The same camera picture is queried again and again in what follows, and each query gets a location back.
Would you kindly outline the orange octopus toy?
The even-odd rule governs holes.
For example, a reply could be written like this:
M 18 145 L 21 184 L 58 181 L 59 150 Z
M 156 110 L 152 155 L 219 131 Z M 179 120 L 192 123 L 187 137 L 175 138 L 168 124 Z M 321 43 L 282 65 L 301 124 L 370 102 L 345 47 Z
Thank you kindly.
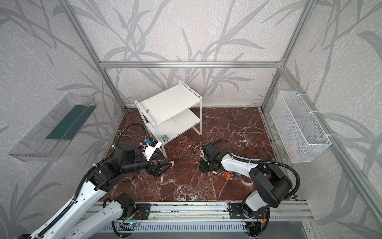
M 226 180 L 232 180 L 234 178 L 233 172 L 225 172 L 224 174 Z

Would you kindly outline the blue cat figure teal hat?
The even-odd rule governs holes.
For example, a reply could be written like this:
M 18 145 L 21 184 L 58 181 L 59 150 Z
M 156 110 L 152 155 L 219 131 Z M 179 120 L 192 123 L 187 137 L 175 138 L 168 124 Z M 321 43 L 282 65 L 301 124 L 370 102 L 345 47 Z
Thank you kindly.
M 167 143 L 169 141 L 169 137 L 167 135 L 164 135 L 161 137 L 164 143 Z

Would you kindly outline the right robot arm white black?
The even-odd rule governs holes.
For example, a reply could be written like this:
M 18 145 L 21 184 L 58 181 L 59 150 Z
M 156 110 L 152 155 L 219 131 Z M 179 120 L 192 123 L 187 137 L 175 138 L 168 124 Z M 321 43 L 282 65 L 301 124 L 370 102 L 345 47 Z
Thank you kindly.
M 300 176 L 291 166 L 266 157 L 249 159 L 231 152 L 230 142 L 218 140 L 202 146 L 204 159 L 200 162 L 202 173 L 225 170 L 227 180 L 240 174 L 252 180 L 255 191 L 240 204 L 228 203 L 231 219 L 258 219 L 266 221 L 270 208 L 293 196 L 300 187 Z

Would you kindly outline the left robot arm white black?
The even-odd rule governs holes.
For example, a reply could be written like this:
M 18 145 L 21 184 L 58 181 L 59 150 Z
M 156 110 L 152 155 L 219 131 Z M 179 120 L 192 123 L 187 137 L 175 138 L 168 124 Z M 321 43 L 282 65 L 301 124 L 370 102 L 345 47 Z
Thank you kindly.
M 153 154 L 163 152 L 162 142 L 148 136 L 140 146 L 131 141 L 116 141 L 113 152 L 86 172 L 73 198 L 40 228 L 31 234 L 20 235 L 20 238 L 87 239 L 115 220 L 134 217 L 139 212 L 134 200 L 121 194 L 93 216 L 79 221 L 98 199 L 122 182 L 126 174 L 144 170 L 158 178 L 170 169 L 172 163 L 152 160 Z

